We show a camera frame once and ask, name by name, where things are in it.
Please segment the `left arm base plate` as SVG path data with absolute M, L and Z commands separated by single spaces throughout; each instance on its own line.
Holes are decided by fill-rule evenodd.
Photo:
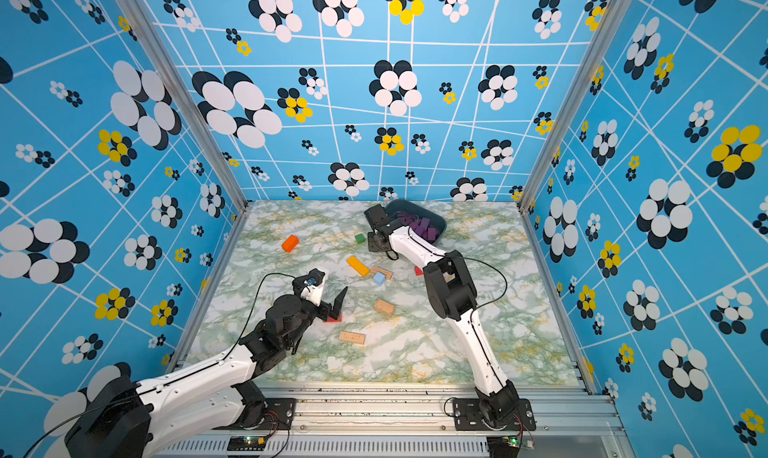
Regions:
M 290 430 L 296 412 L 295 398 L 266 398 L 258 405 L 247 405 L 234 424 L 217 430 Z

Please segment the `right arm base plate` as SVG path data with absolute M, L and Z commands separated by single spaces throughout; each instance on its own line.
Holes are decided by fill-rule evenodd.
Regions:
M 537 423 L 527 399 L 520 399 L 513 407 L 499 410 L 482 404 L 479 399 L 452 398 L 450 400 L 454 426 L 457 431 L 535 431 Z

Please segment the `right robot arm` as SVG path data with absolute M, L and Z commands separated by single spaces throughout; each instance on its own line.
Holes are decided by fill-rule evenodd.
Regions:
M 430 305 L 463 346 L 483 420 L 494 429 L 511 423 L 519 394 L 499 365 L 483 330 L 477 289 L 464 256 L 431 245 L 407 226 L 389 231 L 380 228 L 370 232 L 368 239 L 377 250 L 394 252 L 422 271 Z

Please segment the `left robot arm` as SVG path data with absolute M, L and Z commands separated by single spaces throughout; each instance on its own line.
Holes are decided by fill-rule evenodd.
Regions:
M 336 319 L 345 295 L 322 299 L 325 274 L 313 269 L 292 280 L 251 332 L 228 350 L 192 366 L 134 381 L 126 366 L 100 371 L 85 391 L 83 410 L 67 423 L 69 457 L 151 457 L 218 427 L 254 427 L 265 415 L 255 378 L 297 351 L 317 319 Z

